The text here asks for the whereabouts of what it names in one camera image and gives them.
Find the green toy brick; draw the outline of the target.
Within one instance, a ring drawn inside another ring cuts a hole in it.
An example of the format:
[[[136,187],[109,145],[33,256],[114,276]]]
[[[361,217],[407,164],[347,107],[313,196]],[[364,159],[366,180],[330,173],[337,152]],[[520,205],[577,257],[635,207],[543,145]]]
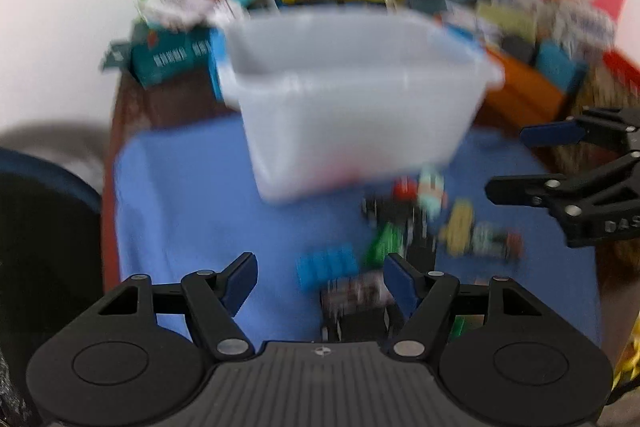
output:
[[[474,329],[479,329],[484,325],[485,315],[484,314],[462,314],[457,315],[454,318],[454,324],[452,324],[451,331],[449,334],[449,340],[455,340],[460,338],[465,333],[474,331]]]

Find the green christmas toy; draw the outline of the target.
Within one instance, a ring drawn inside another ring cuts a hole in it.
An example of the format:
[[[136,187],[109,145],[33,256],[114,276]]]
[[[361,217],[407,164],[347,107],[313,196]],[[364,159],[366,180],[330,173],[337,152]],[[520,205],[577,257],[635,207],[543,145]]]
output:
[[[401,254],[404,241],[400,228],[393,223],[386,223],[380,228],[361,260],[363,269],[377,270],[384,265],[389,254]]]

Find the black toy car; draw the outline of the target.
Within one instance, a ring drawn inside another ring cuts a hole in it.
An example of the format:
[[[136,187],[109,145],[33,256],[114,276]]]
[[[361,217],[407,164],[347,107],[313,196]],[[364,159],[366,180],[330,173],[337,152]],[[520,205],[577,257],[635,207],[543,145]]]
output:
[[[384,343],[405,324],[381,271],[331,281],[319,298],[321,338],[329,343]]]

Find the green red toy car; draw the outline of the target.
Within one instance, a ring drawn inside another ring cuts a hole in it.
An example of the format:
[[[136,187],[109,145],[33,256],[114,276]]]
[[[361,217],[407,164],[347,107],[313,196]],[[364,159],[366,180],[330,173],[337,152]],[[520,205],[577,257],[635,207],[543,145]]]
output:
[[[523,257],[523,239],[520,234],[493,223],[478,222],[472,232],[471,251],[476,257],[518,262]]]

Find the red cube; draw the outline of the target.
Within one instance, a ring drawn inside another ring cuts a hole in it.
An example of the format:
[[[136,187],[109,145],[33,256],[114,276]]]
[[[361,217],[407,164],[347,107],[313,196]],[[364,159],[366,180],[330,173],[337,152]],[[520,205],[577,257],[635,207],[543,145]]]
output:
[[[393,199],[401,202],[414,202],[418,198],[419,183],[416,179],[403,176],[394,182]]]

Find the orange box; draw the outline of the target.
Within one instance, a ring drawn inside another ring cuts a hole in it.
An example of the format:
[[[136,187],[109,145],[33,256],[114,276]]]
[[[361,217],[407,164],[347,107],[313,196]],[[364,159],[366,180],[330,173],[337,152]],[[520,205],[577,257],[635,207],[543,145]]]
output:
[[[516,58],[491,49],[486,52],[503,67],[504,83],[487,92],[474,120],[476,127],[517,135],[524,127],[555,120],[565,98],[561,90]]]

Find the light blue box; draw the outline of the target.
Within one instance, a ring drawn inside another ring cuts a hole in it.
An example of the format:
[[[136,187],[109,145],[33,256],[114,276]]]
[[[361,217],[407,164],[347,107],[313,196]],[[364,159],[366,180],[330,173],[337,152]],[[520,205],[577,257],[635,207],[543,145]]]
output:
[[[588,66],[572,60],[555,42],[544,40],[538,48],[535,69],[563,93],[580,86]]]

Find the olive toy train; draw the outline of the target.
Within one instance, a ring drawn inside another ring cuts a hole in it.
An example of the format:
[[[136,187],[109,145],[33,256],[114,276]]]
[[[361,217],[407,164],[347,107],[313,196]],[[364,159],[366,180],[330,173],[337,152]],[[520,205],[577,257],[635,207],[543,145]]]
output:
[[[451,257],[464,256],[471,246],[474,208],[469,199],[458,198],[451,208],[449,220],[440,228],[439,240]]]

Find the blue toy brick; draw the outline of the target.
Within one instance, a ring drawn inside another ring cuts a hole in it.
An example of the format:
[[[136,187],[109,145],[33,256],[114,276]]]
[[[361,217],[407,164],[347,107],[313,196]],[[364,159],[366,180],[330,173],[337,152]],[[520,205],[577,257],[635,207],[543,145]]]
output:
[[[359,262],[349,244],[311,251],[297,259],[296,275],[302,291],[318,291],[332,281],[356,277]]]

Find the black small box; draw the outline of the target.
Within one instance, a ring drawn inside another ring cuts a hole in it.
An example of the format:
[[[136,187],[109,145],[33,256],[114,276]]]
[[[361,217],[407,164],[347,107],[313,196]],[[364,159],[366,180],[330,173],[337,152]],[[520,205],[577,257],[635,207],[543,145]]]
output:
[[[531,43],[518,35],[505,35],[500,43],[501,51],[527,65],[535,62],[537,54],[536,43]]]

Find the mint snowman toy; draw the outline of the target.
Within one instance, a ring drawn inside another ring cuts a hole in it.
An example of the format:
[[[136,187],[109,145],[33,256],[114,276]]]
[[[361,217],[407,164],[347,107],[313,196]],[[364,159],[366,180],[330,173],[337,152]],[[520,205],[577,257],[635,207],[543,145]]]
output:
[[[437,220],[448,205],[445,178],[431,166],[423,168],[420,173],[418,204],[430,221]]]

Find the white plastic bin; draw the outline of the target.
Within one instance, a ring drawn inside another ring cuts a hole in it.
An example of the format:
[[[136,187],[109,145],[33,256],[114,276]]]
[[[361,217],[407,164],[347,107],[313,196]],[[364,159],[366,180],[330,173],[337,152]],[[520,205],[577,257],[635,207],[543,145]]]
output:
[[[378,6],[259,11],[213,30],[210,59],[266,202],[446,166],[504,81],[472,41]]]

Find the teal tissue pack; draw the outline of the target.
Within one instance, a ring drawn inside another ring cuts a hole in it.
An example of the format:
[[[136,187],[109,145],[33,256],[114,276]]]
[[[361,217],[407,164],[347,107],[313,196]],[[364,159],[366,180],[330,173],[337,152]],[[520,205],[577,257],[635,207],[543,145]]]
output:
[[[153,88],[186,72],[207,68],[211,33],[206,27],[172,31],[140,24],[129,41],[108,45],[100,69],[126,72],[142,88]]]

